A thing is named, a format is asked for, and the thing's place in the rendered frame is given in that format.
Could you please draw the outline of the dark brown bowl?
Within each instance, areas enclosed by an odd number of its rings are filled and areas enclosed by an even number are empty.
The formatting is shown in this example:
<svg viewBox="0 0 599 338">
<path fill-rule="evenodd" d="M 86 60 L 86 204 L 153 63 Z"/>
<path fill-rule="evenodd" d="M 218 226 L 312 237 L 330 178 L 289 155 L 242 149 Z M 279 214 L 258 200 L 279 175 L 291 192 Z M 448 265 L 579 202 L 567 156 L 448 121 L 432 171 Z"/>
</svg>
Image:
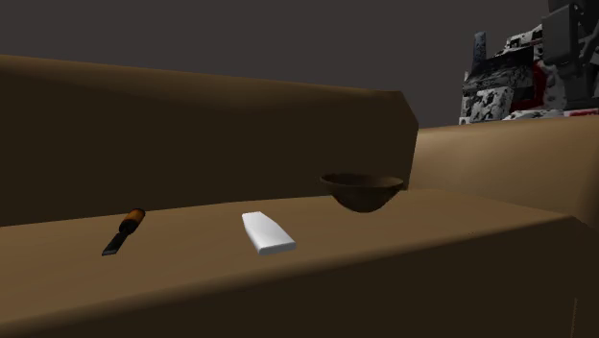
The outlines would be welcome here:
<svg viewBox="0 0 599 338">
<path fill-rule="evenodd" d="M 404 181 L 397 177 L 356 173 L 325 174 L 320 180 L 340 205 L 360 213 L 378 210 L 404 185 Z"/>
</svg>

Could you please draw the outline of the white flat rounded block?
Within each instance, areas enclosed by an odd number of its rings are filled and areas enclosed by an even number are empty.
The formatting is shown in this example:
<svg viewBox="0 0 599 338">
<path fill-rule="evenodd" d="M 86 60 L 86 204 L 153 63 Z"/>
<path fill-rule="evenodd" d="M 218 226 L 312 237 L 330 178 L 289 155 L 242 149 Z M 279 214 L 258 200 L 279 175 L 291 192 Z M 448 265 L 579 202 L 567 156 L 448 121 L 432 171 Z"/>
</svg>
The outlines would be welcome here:
<svg viewBox="0 0 599 338">
<path fill-rule="evenodd" d="M 259 255 L 292 251 L 296 241 L 273 219 L 261 211 L 242 214 L 247 236 Z"/>
</svg>

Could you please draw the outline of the black white red patterned robot stand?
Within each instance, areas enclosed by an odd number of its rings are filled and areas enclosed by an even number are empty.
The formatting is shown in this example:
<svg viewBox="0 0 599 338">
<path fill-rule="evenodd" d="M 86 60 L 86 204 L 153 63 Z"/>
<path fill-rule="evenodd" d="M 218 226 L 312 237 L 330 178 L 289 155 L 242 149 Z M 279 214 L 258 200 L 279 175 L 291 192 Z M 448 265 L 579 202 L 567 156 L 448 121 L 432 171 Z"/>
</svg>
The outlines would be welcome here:
<svg viewBox="0 0 599 338">
<path fill-rule="evenodd" d="M 543 60 L 541 25 L 509 37 L 491 57 L 486 33 L 478 32 L 462 93 L 461 125 L 599 115 L 599 42 L 586 72 L 565 80 Z"/>
</svg>

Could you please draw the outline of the brown sofa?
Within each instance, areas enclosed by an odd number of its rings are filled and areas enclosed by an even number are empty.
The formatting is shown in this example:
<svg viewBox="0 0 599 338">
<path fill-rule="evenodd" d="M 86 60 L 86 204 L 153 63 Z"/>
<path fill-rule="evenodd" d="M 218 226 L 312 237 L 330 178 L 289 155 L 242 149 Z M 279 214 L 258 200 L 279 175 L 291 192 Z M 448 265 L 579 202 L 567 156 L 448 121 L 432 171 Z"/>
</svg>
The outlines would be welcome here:
<svg viewBox="0 0 599 338">
<path fill-rule="evenodd" d="M 404 185 L 360 213 L 331 173 Z M 599 116 L 0 56 L 0 338 L 599 338 Z"/>
</svg>

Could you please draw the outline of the orange handled black chisel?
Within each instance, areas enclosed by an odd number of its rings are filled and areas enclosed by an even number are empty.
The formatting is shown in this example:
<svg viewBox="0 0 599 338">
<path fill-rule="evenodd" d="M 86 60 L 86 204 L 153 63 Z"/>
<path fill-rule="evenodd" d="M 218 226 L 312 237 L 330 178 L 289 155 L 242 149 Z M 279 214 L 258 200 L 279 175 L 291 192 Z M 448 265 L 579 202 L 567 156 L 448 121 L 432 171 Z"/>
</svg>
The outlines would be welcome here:
<svg viewBox="0 0 599 338">
<path fill-rule="evenodd" d="M 145 218 L 141 208 L 131 210 L 120 223 L 118 231 L 102 251 L 102 256 L 117 254 L 127 238 L 133 234 Z"/>
</svg>

